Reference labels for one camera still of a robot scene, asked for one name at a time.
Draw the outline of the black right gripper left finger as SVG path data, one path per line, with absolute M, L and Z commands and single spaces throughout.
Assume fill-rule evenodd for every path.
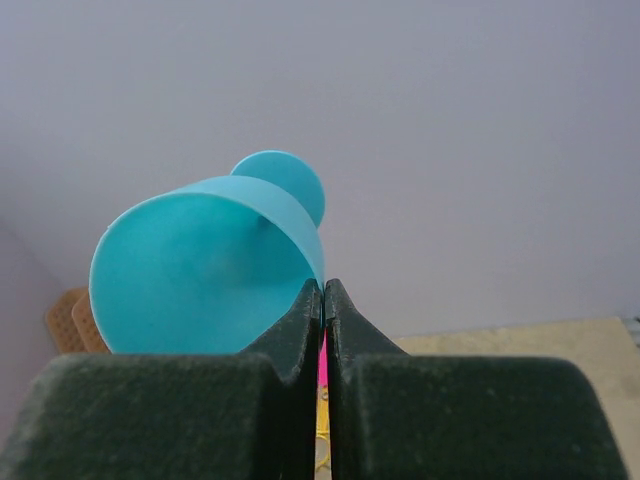
M 314 477 L 321 290 L 306 281 L 289 310 L 238 357 L 236 479 Z

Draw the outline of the pink plastic wine glass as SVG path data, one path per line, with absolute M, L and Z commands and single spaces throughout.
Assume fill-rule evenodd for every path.
M 317 385 L 319 389 L 325 388 L 329 385 L 327 345 L 327 335 L 323 334 L 318 357 Z

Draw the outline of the blue plastic wine glass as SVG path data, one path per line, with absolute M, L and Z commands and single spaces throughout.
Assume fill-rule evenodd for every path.
M 89 271 L 97 328 L 116 354 L 229 354 L 322 284 L 325 193 L 301 158 L 266 150 L 230 173 L 117 217 Z

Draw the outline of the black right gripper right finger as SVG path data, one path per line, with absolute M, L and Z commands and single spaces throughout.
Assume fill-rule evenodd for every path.
M 402 355 L 406 352 L 367 320 L 356 308 L 339 279 L 324 290 L 324 345 L 327 351 L 331 469 L 334 479 L 350 479 L 355 428 L 349 413 L 351 368 L 362 355 Z

